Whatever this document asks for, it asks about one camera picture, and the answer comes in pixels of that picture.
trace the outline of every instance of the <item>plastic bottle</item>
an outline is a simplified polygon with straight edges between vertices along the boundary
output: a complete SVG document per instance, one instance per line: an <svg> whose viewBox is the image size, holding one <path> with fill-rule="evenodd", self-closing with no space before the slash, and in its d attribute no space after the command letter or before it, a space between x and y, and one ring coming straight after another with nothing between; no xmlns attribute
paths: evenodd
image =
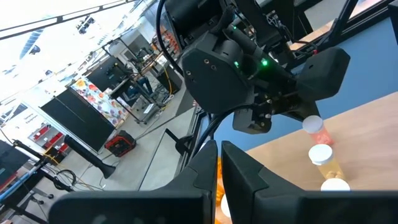
<svg viewBox="0 0 398 224"><path fill-rule="evenodd" d="M348 183L339 178L327 179L321 186L321 191L351 190Z"/></svg>
<svg viewBox="0 0 398 224"><path fill-rule="evenodd" d="M323 125L323 120L319 116L311 115L304 119L303 121L303 129L311 138L315 141L316 144L328 144L331 146L334 142Z"/></svg>
<svg viewBox="0 0 398 224"><path fill-rule="evenodd" d="M221 211L228 218L231 218L231 213L229 212L228 201L226 199L226 195L221 199Z"/></svg>
<svg viewBox="0 0 398 224"><path fill-rule="evenodd" d="M333 157L333 150L326 144L317 144L308 152L313 164L315 164L325 179L344 179L343 171Z"/></svg>

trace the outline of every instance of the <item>red equipment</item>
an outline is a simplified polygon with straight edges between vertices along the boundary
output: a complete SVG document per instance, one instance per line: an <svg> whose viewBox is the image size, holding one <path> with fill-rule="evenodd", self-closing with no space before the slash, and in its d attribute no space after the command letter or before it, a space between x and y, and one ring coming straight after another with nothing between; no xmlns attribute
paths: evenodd
<svg viewBox="0 0 398 224"><path fill-rule="evenodd" d="M122 157L134 149L137 141L126 131L120 131L115 137L105 143L105 148L117 157Z"/></svg>

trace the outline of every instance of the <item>blue table surface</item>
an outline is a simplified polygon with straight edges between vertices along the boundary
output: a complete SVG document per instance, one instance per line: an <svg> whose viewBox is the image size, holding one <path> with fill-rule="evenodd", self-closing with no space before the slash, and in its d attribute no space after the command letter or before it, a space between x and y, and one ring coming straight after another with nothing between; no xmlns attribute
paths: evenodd
<svg viewBox="0 0 398 224"><path fill-rule="evenodd" d="M389 18L362 31L339 45L350 56L345 79L337 95L317 102L323 119L398 91L398 45ZM244 151L301 129L301 122L282 115L272 117L265 134L246 134L232 128L233 114L215 133L220 153L221 141L231 141ZM201 133L208 126L202 119Z"/></svg>

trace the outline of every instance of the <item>colorful poster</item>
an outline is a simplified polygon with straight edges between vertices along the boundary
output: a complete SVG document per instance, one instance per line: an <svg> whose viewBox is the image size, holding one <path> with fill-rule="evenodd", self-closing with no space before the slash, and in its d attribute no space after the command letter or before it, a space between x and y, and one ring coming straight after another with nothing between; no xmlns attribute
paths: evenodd
<svg viewBox="0 0 398 224"><path fill-rule="evenodd" d="M77 80L72 85L72 89L96 108L115 127L128 115L128 112L116 100L112 100L109 95L103 93L85 77Z"/></svg>

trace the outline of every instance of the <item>white bottle cap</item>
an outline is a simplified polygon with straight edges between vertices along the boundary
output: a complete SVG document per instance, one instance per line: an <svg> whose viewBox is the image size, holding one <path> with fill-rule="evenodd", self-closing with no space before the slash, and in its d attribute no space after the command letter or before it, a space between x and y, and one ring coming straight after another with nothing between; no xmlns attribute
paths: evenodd
<svg viewBox="0 0 398 224"><path fill-rule="evenodd" d="M351 190L347 182L340 178L327 179L321 186L321 191Z"/></svg>
<svg viewBox="0 0 398 224"><path fill-rule="evenodd" d="M313 164L321 166L329 163L333 159L333 150L326 144L317 144L312 146L308 152Z"/></svg>
<svg viewBox="0 0 398 224"><path fill-rule="evenodd" d="M318 133L323 127L323 120L319 116L311 115L304 119L303 129L309 134Z"/></svg>
<svg viewBox="0 0 398 224"><path fill-rule="evenodd" d="M231 214L229 212L228 201L226 200L226 195L221 199L221 211L224 213L226 217L231 218Z"/></svg>

